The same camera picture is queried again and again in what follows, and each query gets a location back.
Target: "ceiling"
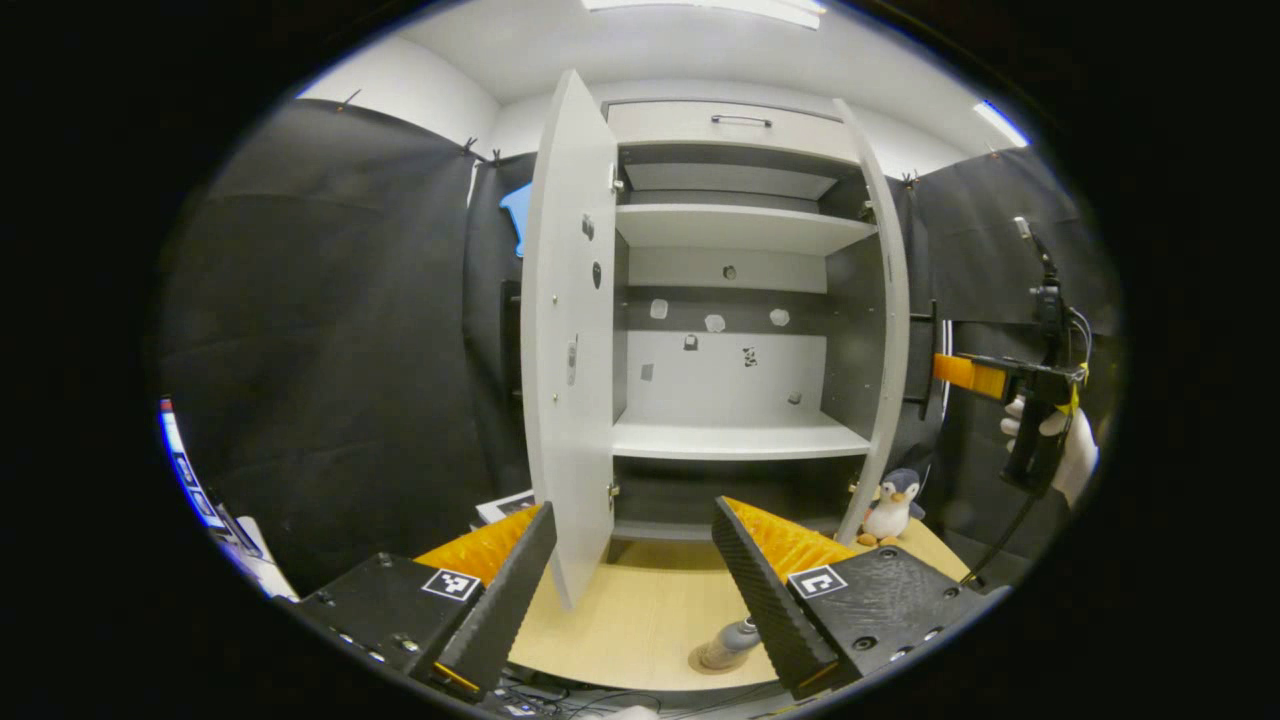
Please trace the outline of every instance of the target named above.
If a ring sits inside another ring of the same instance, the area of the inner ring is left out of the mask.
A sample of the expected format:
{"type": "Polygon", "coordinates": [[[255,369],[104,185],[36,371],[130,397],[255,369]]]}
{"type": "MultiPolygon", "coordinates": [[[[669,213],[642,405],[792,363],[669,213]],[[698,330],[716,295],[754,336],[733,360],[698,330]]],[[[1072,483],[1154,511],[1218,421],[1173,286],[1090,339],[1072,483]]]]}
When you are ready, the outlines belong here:
{"type": "Polygon", "coordinates": [[[398,35],[444,58],[503,105],[556,90],[652,78],[750,82],[846,101],[977,155],[1009,146],[973,111],[979,97],[836,3],[818,31],[710,8],[588,12],[580,0],[470,0],[398,35]]]}

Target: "blue cloth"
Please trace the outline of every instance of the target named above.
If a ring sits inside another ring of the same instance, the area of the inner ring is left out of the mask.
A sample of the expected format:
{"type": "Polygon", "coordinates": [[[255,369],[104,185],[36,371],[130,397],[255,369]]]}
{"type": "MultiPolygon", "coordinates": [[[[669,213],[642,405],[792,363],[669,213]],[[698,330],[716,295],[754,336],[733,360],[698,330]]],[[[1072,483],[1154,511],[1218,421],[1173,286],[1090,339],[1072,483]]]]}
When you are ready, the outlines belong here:
{"type": "Polygon", "coordinates": [[[511,222],[516,223],[516,258],[525,256],[525,225],[529,223],[529,199],[532,193],[534,183],[529,183],[498,202],[499,208],[511,213],[511,222]]]}

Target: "drawer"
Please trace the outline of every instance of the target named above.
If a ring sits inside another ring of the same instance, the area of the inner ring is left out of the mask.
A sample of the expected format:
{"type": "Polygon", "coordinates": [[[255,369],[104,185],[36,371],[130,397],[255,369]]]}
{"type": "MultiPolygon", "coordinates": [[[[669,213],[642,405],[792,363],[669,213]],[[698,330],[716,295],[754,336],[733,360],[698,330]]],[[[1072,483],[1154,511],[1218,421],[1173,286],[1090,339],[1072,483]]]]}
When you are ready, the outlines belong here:
{"type": "Polygon", "coordinates": [[[737,145],[858,163],[844,123],[795,110],[737,102],[654,100],[611,104],[608,122],[622,145],[737,145]],[[762,120],[768,120],[768,126],[762,120]]]}

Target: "open cabinet door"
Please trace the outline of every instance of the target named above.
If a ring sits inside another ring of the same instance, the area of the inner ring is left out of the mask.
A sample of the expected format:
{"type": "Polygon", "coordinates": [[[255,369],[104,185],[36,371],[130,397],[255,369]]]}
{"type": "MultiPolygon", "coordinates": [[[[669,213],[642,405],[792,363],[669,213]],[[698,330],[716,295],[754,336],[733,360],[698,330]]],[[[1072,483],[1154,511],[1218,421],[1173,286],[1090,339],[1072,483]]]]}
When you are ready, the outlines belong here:
{"type": "Polygon", "coordinates": [[[618,143],[573,70],[538,146],[525,238],[520,365],[534,496],[556,506],[566,609],[613,532],[613,167],[618,143]]]}
{"type": "Polygon", "coordinates": [[[876,424],[872,429],[870,450],[863,464],[858,491],[849,502],[836,541],[851,544],[858,537],[863,515],[870,507],[876,487],[884,475],[890,450],[893,447],[893,434],[897,432],[897,418],[902,411],[902,391],[906,386],[906,351],[910,342],[911,306],[906,284],[906,251],[902,249],[902,228],[897,224],[897,208],[890,195],[888,183],[881,170],[876,154],[872,152],[861,123],[854,118],[844,100],[836,100],[836,114],[845,123],[858,155],[858,164],[867,178],[867,192],[876,210],[879,227],[882,272],[884,273],[884,365],[881,373],[881,395],[876,409],[876,424]]]}

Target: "ceiling light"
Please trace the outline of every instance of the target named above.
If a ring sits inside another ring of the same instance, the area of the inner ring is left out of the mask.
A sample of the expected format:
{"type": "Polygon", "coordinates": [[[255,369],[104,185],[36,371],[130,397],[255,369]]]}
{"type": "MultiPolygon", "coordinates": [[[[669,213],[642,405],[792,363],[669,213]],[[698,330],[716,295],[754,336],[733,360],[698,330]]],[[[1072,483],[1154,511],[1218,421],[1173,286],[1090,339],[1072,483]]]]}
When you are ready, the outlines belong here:
{"type": "Polygon", "coordinates": [[[991,102],[983,100],[982,102],[974,105],[973,109],[975,113],[982,115],[984,120],[996,126],[996,129],[1004,133],[1004,136],[1007,137],[1009,141],[1012,142],[1015,147],[1027,147],[1028,145],[1030,145],[1030,141],[1027,140],[1027,136],[1018,132],[1018,128],[1014,127],[1014,123],[1010,123],[1009,118],[1006,118],[1004,113],[997,110],[996,106],[992,105],[991,102]]]}
{"type": "Polygon", "coordinates": [[[643,5],[687,5],[740,10],[795,23],[809,29],[818,29],[818,15],[827,12],[813,0],[582,0],[582,6],[588,10],[639,8],[643,5]]]}

